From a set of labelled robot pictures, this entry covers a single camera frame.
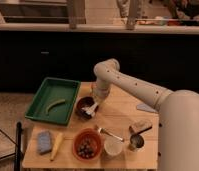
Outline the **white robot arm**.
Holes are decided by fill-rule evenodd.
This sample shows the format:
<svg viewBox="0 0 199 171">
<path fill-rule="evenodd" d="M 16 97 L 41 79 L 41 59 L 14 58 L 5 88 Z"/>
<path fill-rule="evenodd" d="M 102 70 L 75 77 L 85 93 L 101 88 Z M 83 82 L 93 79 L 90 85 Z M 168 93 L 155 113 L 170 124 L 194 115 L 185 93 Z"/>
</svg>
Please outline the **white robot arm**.
<svg viewBox="0 0 199 171">
<path fill-rule="evenodd" d="M 93 93 L 105 99 L 114 84 L 158 112 L 158 171 L 199 171 L 199 94 L 172 91 L 119 71 L 116 59 L 94 66 Z"/>
</svg>

